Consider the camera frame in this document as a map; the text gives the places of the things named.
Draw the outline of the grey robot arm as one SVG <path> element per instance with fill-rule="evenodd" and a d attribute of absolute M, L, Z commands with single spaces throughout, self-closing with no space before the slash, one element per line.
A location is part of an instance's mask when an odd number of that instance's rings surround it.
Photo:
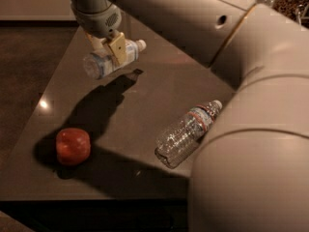
<path fill-rule="evenodd" d="M 255 0 L 71 0 L 104 38 L 120 8 L 235 89 L 204 139 L 189 232 L 309 232 L 309 37 Z"/>

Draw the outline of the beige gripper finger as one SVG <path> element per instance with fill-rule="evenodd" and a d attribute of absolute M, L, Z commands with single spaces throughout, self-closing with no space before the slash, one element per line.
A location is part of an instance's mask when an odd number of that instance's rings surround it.
<path fill-rule="evenodd" d="M 121 66 L 126 60 L 126 37 L 123 32 L 118 32 L 108 41 L 108 48 L 116 63 Z"/>
<path fill-rule="evenodd" d="M 85 33 L 87 39 L 91 43 L 91 46 L 94 50 L 101 50 L 105 49 L 106 45 L 106 38 L 97 38 L 89 33 Z"/>

